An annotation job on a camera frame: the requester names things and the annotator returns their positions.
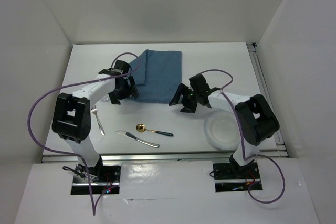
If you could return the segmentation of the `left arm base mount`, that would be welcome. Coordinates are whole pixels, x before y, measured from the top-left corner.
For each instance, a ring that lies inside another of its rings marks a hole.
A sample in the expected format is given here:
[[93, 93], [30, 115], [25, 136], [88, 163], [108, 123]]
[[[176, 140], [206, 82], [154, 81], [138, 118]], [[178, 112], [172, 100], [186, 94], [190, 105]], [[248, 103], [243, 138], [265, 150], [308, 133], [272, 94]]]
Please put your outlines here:
[[[85, 169], [79, 165], [76, 168], [63, 166], [62, 169], [73, 173], [71, 195], [89, 195], [88, 176]], [[116, 195], [120, 192], [121, 166], [103, 166], [99, 175], [90, 174], [92, 194]]]

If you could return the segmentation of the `blue cloth napkin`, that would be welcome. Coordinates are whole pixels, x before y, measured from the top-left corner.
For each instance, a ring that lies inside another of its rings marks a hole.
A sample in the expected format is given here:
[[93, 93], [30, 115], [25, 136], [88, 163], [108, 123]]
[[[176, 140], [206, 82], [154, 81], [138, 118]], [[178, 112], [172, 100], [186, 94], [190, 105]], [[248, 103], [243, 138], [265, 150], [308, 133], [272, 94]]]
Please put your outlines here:
[[136, 102], [168, 104], [182, 82], [180, 51], [147, 49], [130, 66], [139, 67], [132, 74], [139, 92]]

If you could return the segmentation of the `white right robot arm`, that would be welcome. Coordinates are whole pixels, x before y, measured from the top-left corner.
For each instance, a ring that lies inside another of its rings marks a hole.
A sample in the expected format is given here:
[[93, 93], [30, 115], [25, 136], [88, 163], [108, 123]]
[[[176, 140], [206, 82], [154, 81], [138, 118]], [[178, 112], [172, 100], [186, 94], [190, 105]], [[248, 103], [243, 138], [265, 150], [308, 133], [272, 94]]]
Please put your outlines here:
[[189, 78], [189, 81], [189, 87], [182, 83], [178, 85], [169, 106], [182, 104], [182, 113], [195, 113], [199, 104], [232, 113], [240, 144], [230, 156], [229, 172], [235, 178], [242, 177], [257, 156], [258, 146], [279, 130], [278, 119], [262, 94], [244, 96], [211, 88], [202, 74]]

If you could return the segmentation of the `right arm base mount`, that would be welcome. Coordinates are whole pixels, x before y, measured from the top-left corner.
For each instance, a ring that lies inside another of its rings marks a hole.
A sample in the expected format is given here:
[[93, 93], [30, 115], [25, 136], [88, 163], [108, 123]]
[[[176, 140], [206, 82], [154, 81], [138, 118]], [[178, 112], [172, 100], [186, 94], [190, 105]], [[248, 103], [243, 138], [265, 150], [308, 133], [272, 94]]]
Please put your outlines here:
[[237, 192], [250, 190], [263, 190], [258, 164], [253, 162], [247, 169], [234, 170], [230, 163], [215, 163], [209, 173], [214, 179], [215, 191]]

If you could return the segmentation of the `clear drinking glass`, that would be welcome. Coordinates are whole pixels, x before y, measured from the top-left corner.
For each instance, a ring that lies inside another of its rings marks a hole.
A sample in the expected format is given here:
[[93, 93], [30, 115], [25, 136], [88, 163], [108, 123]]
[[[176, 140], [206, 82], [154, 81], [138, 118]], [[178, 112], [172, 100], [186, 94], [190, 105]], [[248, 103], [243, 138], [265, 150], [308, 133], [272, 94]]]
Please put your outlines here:
[[105, 96], [103, 96], [102, 98], [101, 98], [101, 101], [103, 101], [103, 102], [106, 102], [106, 101], [108, 101], [109, 100], [109, 95], [108, 94], [106, 94]]

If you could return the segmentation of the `silver butter knife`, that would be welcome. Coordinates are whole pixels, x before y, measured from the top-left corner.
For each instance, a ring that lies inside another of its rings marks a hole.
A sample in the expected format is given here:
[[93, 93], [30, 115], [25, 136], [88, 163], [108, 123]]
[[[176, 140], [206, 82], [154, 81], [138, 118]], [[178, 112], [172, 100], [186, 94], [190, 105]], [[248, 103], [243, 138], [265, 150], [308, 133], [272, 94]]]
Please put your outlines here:
[[133, 134], [131, 134], [130, 132], [127, 132], [127, 131], [123, 131], [123, 130], [117, 130], [116, 131], [117, 134], [120, 134], [122, 136], [125, 136], [125, 137], [128, 137], [128, 138], [131, 138], [137, 142], [140, 142], [142, 144], [145, 144], [147, 146], [150, 146], [152, 148], [159, 148], [160, 145], [159, 144], [155, 144], [155, 143], [151, 143], [151, 142], [148, 142], [148, 141], [145, 141], [145, 140], [142, 140], [136, 136], [134, 136]]

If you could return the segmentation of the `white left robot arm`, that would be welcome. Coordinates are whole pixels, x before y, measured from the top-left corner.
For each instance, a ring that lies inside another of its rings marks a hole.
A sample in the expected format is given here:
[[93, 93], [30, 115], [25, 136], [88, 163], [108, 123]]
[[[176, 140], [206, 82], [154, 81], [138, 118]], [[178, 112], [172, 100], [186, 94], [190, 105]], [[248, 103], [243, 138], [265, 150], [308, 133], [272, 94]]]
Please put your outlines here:
[[108, 95], [112, 104], [120, 105], [125, 98], [139, 96], [134, 78], [129, 74], [131, 66], [117, 60], [109, 69], [103, 69], [97, 76], [97, 82], [87, 84], [71, 94], [61, 93], [56, 100], [52, 121], [52, 131], [57, 133], [79, 154], [80, 166], [85, 169], [85, 176], [91, 181], [103, 177], [101, 156], [96, 152], [90, 140], [91, 109]]

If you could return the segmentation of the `silver fork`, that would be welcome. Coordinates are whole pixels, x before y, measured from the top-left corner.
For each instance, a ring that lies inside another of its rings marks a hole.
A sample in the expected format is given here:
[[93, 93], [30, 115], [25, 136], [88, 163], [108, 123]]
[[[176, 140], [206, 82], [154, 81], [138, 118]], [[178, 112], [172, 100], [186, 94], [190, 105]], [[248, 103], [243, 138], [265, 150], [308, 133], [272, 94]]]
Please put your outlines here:
[[97, 107], [94, 105], [92, 108], [91, 108], [91, 113], [95, 116], [96, 120], [97, 120], [97, 123], [98, 123], [98, 128], [99, 128], [99, 131], [101, 133], [102, 136], [105, 136], [105, 130], [102, 126], [102, 123], [100, 122], [99, 120], [99, 117], [98, 117], [98, 109]]

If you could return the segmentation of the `gold spoon dark handle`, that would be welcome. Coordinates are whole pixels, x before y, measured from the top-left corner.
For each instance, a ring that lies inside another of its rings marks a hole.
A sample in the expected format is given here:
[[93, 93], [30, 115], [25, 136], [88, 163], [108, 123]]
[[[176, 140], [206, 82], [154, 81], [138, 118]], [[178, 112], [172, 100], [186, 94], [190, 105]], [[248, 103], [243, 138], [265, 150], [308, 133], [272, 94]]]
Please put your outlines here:
[[152, 132], [152, 133], [155, 133], [155, 134], [159, 134], [159, 135], [164, 135], [164, 136], [168, 136], [168, 137], [173, 137], [174, 134], [173, 133], [170, 133], [170, 132], [163, 132], [163, 131], [157, 131], [157, 130], [152, 130], [152, 129], [148, 129], [144, 124], [137, 124], [135, 126], [136, 130], [138, 132]]

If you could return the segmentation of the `white plate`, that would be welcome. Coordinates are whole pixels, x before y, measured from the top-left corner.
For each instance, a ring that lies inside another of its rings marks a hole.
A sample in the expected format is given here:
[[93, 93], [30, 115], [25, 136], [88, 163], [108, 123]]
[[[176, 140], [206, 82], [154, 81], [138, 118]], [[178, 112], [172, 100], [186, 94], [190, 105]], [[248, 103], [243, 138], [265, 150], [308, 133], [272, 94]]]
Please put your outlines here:
[[207, 141], [220, 150], [235, 151], [240, 144], [240, 132], [233, 113], [216, 110], [204, 121]]

